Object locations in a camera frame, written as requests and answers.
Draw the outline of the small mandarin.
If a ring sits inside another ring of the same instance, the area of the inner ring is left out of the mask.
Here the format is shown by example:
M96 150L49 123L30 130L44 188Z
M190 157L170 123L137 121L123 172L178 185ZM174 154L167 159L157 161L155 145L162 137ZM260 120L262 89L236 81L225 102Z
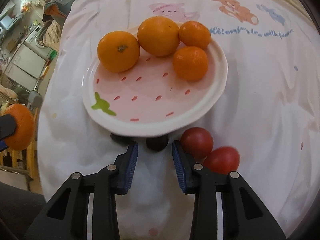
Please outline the small mandarin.
M180 41L186 46L206 50L211 41L209 29L197 21L187 21L179 28Z
M176 75L189 82L201 80L208 71L208 64L206 52L195 46L186 46L177 50L172 59Z
M35 124L32 113L22 104L13 104L4 112L4 115L9 114L16 121L15 133L4 139L4 142L13 150L25 150L31 143L35 132Z

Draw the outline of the large orange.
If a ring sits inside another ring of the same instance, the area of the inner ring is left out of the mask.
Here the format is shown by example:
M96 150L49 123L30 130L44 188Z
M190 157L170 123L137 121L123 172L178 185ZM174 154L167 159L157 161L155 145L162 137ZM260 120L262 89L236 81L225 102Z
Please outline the large orange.
M113 31L101 38L97 55L105 69L112 73L131 69L140 57L138 40L126 31Z
M151 55L168 56L180 45L179 26L169 18L154 16L140 24L137 39L140 46Z

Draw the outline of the yellow wooden chair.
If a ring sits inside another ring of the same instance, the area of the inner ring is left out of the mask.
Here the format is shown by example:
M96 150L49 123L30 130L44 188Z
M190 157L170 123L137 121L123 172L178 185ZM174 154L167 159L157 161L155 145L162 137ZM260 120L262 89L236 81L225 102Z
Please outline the yellow wooden chair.
M19 173L27 176L33 180L36 174L36 135L37 135L37 121L39 118L39 110L29 110L34 118L35 132L30 145L22 151L7 148L1 151L1 170L12 173Z

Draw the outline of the white cabinet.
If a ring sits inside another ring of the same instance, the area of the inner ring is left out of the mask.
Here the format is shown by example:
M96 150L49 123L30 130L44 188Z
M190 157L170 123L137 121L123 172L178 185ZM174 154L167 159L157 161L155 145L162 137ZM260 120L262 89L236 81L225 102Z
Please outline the white cabinet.
M33 90L46 64L47 60L22 44L12 55L4 74L25 89Z

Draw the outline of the red tomato right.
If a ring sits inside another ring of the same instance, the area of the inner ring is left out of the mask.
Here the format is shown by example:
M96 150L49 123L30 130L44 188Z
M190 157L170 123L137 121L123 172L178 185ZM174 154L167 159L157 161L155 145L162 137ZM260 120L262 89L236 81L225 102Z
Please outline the red tomato right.
M240 165L240 154L236 148L223 146L212 151L203 162L204 167L212 172L229 174Z

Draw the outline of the red tomato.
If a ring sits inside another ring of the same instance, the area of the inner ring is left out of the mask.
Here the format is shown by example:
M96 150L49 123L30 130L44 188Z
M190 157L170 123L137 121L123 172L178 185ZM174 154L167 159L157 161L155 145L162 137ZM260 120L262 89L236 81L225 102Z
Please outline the red tomato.
M240 165L240 154L236 148L223 146L212 151L203 162L204 167L212 172L229 174Z
M212 135L201 127L185 130L180 138L180 143L184 152L191 154L196 160L206 158L214 146Z

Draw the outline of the white washing machine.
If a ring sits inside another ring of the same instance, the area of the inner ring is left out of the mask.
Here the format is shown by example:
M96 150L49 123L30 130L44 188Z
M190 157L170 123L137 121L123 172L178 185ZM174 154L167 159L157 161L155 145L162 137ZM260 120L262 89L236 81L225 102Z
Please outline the white washing machine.
M42 30L42 25L38 24L37 26L35 26L30 32L30 34L26 37L23 43L29 48L39 48L39 49L46 48L43 42L39 41L41 30Z

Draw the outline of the red tomato left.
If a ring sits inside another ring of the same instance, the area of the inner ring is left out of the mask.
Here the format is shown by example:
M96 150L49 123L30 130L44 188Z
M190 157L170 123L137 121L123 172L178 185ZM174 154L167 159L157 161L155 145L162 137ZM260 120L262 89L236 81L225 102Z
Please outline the red tomato left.
M185 130L180 138L180 143L184 152L191 154L196 160L206 158L214 146L212 135L201 127Z

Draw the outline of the dark plum right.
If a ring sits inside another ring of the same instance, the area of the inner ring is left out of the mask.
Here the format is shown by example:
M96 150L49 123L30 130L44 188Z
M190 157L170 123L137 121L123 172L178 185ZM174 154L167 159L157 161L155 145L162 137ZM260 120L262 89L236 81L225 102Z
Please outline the dark plum right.
M154 152L160 152L164 150L167 147L168 143L169 136L167 134L146 139L147 148Z

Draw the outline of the teal orange pillow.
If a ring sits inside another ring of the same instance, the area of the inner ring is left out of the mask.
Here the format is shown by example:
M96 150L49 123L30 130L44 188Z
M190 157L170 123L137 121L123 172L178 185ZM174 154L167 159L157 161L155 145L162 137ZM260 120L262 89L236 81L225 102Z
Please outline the teal orange pillow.
M43 6L42 22L56 21L61 27L76 0L46 0Z

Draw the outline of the pink strawberry pattern plate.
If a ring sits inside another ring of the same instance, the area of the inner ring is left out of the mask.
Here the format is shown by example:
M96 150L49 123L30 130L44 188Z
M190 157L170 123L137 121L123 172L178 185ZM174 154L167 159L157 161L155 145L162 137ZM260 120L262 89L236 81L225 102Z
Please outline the pink strawberry pattern plate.
M113 73L95 57L82 79L82 102L89 117L110 132L156 137L202 118L223 94L228 63L223 49L211 40L206 49L208 70L199 81L180 79L172 56L140 51L136 64Z

